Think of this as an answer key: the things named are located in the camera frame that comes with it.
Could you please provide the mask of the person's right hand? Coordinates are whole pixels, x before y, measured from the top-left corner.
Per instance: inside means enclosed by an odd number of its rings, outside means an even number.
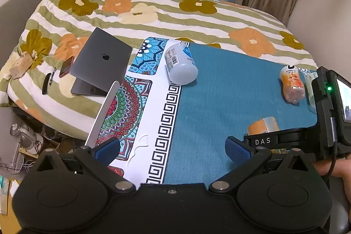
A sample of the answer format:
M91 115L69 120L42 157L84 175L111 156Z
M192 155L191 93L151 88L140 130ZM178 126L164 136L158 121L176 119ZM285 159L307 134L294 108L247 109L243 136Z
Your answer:
M321 176L328 173L329 167L331 166L331 160L321 160L319 162L312 163L315 169ZM337 159L334 166L334 170L331 174L333 177L341 178L344 184L344 192L348 198L351 200L351 160L350 153L346 154L344 159Z

